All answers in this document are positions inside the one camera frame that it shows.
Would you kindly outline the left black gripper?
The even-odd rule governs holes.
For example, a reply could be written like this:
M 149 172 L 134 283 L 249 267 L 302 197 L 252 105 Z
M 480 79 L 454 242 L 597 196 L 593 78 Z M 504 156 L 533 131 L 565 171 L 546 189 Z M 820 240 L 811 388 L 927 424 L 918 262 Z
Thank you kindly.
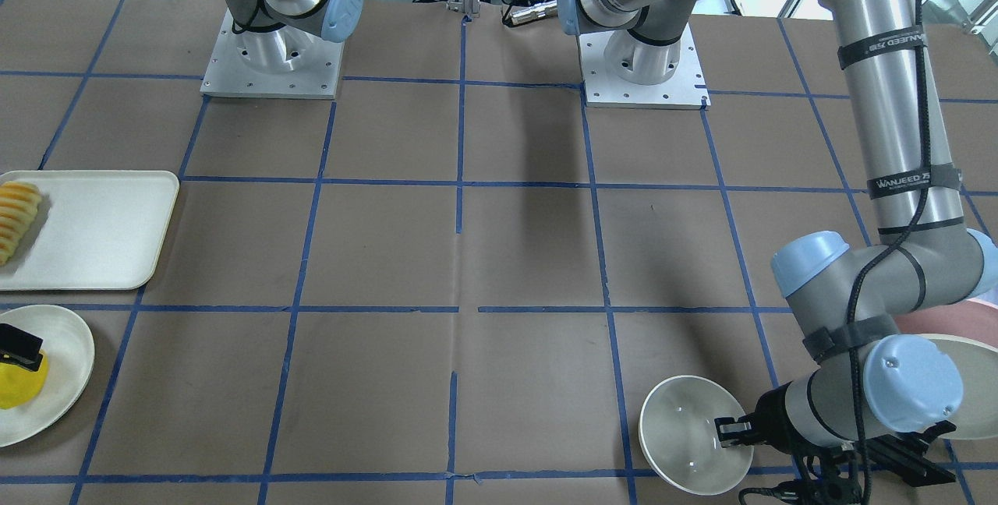
M 752 413 L 741 418 L 716 418 L 721 445 L 767 445 L 785 454 L 794 454 L 801 441 L 787 413 L 789 384 L 767 391 Z

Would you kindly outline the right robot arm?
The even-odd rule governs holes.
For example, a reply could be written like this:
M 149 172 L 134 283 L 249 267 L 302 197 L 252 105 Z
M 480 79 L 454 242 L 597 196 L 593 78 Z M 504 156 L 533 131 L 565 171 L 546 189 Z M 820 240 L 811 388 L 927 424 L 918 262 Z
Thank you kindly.
M 38 185 L 38 217 L 2 264 L 2 308 L 206 311 L 212 263 L 250 261 L 249 225 L 182 234 L 190 154 L 234 96 L 263 128 L 331 99 L 331 53 L 363 0 L 2 0 L 2 182 Z

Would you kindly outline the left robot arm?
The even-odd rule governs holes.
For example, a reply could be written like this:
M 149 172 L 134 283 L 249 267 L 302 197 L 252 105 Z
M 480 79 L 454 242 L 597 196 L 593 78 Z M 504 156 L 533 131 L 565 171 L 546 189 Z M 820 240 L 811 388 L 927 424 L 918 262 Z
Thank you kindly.
M 567 35 L 616 30 L 645 49 L 670 48 L 694 1 L 557 0 L 557 8 Z M 996 286 L 995 242 L 964 221 L 920 0 L 819 3 L 833 15 L 878 242 L 853 249 L 819 231 L 771 259 L 817 370 L 764 394 L 748 417 L 720 420 L 719 434 L 784 453 L 918 432 L 958 413 L 957 366 L 895 318 Z

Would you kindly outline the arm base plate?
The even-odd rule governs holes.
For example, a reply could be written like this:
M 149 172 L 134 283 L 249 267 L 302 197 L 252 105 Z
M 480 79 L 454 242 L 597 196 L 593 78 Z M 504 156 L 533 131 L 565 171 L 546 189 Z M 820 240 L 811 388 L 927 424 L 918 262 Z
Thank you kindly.
M 701 110 L 712 104 L 689 26 L 667 46 L 637 41 L 627 30 L 577 37 L 588 106 Z
M 225 12 L 200 92 L 227 99 L 311 99 L 338 96 L 343 46 L 284 26 L 236 33 Z

